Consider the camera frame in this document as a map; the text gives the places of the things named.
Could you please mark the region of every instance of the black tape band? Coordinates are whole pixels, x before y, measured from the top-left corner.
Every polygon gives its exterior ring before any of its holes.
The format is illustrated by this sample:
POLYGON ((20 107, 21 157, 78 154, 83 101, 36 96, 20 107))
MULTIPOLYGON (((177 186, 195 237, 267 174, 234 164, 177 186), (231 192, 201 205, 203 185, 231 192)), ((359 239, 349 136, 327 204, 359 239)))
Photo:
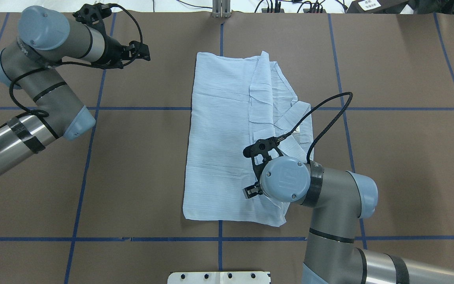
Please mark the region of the black tape band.
POLYGON ((52 92, 53 90, 55 90, 56 88, 59 88, 60 86, 64 86, 64 85, 67 85, 66 82, 62 81, 62 82, 59 82, 57 84, 54 84, 52 86, 49 86, 47 89, 41 91, 38 95, 36 95, 35 97, 33 97, 33 102, 37 102, 39 99, 41 99, 41 97, 43 97, 44 95, 48 94, 49 92, 52 92))
POLYGON ((395 255, 386 255, 391 258, 393 266, 395 266, 397 284, 409 284, 409 271, 404 260, 395 255))
POLYGON ((31 135, 26 126, 20 122, 16 117, 10 119, 7 122, 9 128, 15 135, 29 148, 33 153, 39 153, 45 149, 45 146, 36 138, 36 136, 31 135))
POLYGON ((309 228, 309 232, 319 237, 324 237, 326 239, 331 239, 333 241, 340 241, 341 243, 353 244, 355 242, 355 239, 348 239, 347 237, 338 237, 333 234, 327 234, 324 232, 320 232, 318 230, 314 230, 313 228, 309 228))
POLYGON ((311 185, 309 186, 308 193, 306 193, 306 198, 301 205, 307 207, 315 207, 320 198, 321 187, 323 185, 323 167, 314 162, 310 162, 310 171, 311 171, 311 185))
POLYGON ((81 59, 85 56, 87 56, 87 54, 89 54, 90 50, 92 49, 92 44, 93 44, 93 41, 94 39, 92 38, 92 32, 90 31, 90 29, 85 26, 87 28, 87 30, 89 31, 89 35, 90 35, 90 45, 89 45, 89 48, 87 49, 87 52, 85 52, 85 54, 83 54, 82 56, 80 56, 78 59, 81 59))
POLYGON ((367 281, 367 259, 365 258, 365 253, 363 250, 357 248, 360 256, 362 257, 362 282, 360 284, 365 284, 367 281))

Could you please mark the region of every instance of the folded shirt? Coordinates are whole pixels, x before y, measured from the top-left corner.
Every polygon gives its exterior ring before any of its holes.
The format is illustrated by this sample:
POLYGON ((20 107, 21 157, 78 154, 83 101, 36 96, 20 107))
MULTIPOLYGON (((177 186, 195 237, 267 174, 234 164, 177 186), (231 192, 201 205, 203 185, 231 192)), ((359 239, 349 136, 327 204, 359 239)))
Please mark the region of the folded shirt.
MULTIPOLYGON (((281 226, 289 203, 243 188, 257 178, 243 149, 260 138, 290 131, 310 111, 299 102, 269 54, 245 59, 197 54, 185 173, 183 214, 192 220, 252 221, 281 226)), ((280 143, 288 156, 306 161, 313 141, 311 116, 280 143)))

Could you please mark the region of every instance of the brown table surface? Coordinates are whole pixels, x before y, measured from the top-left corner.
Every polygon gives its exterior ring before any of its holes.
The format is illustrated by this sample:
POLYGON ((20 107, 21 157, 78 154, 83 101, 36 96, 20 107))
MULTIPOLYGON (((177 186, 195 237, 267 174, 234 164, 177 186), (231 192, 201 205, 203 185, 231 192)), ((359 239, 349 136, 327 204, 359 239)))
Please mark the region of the brown table surface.
MULTIPOLYGON (((377 182, 357 245, 454 268, 454 16, 134 15, 152 61, 59 68, 97 126, 0 177, 0 283, 166 283, 174 271, 251 269, 300 282, 311 209, 292 205, 281 228, 183 217, 197 52, 267 51, 312 105, 352 91, 315 160, 377 182)), ((19 17, 0 13, 0 50, 19 17)), ((114 19, 113 37, 137 39, 128 17, 114 19)), ((340 106, 313 114, 314 129, 340 106)), ((18 113, 0 84, 0 124, 18 113)))

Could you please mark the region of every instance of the black cable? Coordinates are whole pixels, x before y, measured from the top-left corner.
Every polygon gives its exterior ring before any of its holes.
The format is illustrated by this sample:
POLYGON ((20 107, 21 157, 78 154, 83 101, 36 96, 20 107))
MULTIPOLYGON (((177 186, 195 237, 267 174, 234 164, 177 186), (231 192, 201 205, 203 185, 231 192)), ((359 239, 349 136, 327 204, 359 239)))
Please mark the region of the black cable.
POLYGON ((196 8, 213 9, 213 7, 196 6, 196 5, 188 4, 188 3, 183 2, 182 0, 176 0, 176 1, 178 1, 178 2, 180 2, 182 4, 185 4, 185 5, 188 5, 188 6, 196 7, 196 8))
POLYGON ((308 13, 322 13, 323 12, 323 0, 322 2, 318 2, 318 0, 314 3, 313 8, 308 11, 308 13))
POLYGON ((302 6, 306 3, 309 3, 309 9, 311 10, 311 6, 313 5, 313 3, 311 3, 311 1, 304 1, 301 3, 301 5, 299 6, 299 8, 297 9, 297 13, 301 10, 302 6))
POLYGON ((255 12, 254 12, 254 13, 257 13, 258 8, 259 8, 260 4, 262 4, 263 1, 264 1, 264 0, 260 0, 259 4, 258 4, 257 7, 255 8, 255 12))
POLYGON ((348 108, 348 106, 350 105, 350 103, 353 99, 352 92, 343 92, 343 93, 340 93, 339 95, 333 95, 332 97, 329 97, 328 99, 324 100, 323 102, 317 104, 317 106, 315 106, 312 110, 310 110, 308 113, 306 113, 301 118, 301 120, 299 120, 299 122, 297 122, 297 124, 294 126, 294 128, 291 131, 289 131, 288 133, 286 133, 284 135, 279 136, 277 138, 277 141, 281 142, 281 141, 285 140, 288 136, 290 136, 297 129, 297 127, 304 121, 304 119, 306 119, 311 113, 316 111, 318 108, 320 108, 324 104, 332 101, 333 99, 337 99, 339 97, 344 97, 346 95, 348 95, 349 97, 348 97, 348 100, 346 100, 346 103, 344 104, 344 106, 341 108, 341 110, 337 113, 337 115, 330 121, 330 123, 320 132, 320 134, 311 143, 311 146, 309 147, 309 150, 308 150, 308 154, 306 156, 307 163, 309 164, 311 162, 311 159, 310 159, 311 152, 313 151, 313 148, 315 147, 317 142, 320 140, 321 137, 323 137, 323 135, 325 135, 325 133, 327 133, 327 131, 333 126, 333 124, 337 121, 337 119, 339 119, 339 117, 341 117, 341 115, 346 111, 346 108, 348 108))
POLYGON ((335 0, 339 4, 341 4, 342 8, 344 9, 344 13, 346 14, 346 10, 348 9, 348 6, 344 3, 344 0, 342 0, 342 3, 339 0, 335 0))
POLYGON ((36 115, 37 117, 48 117, 49 114, 43 110, 30 110, 29 108, 26 108, 25 106, 23 106, 17 99, 15 99, 15 96, 13 95, 13 87, 20 79, 22 79, 26 76, 29 76, 31 74, 42 72, 45 70, 48 70, 48 69, 43 67, 43 68, 31 70, 29 72, 25 72, 24 74, 20 75, 19 77, 13 79, 11 81, 11 83, 9 84, 9 98, 14 102, 14 104, 17 105, 19 108, 21 108, 23 111, 25 111, 25 113, 36 115))

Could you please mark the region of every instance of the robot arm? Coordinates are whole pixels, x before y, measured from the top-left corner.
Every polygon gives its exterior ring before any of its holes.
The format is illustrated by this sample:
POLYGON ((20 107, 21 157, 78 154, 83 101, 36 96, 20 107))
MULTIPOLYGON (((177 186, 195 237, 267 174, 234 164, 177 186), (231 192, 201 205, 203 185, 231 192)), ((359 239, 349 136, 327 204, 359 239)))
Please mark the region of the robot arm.
POLYGON ((84 5, 74 13, 76 21, 58 11, 31 6, 22 12, 17 40, 0 52, 0 81, 22 88, 39 110, 29 110, 0 128, 0 175, 54 140, 73 140, 95 124, 87 107, 54 69, 76 64, 100 69, 123 68, 122 60, 150 60, 148 46, 132 41, 121 45, 108 36, 103 18, 116 4, 84 5), (63 57, 92 63, 63 63, 63 57))
POLYGON ((369 218, 377 205, 376 183, 284 156, 279 142, 279 137, 271 137, 245 148, 243 155, 252 159, 257 182, 244 192, 246 198, 264 194, 314 208, 302 284, 454 284, 453 270, 355 248, 358 218, 369 218), (274 159, 272 149, 279 154, 274 159), (257 155, 264 158, 259 165, 257 155))

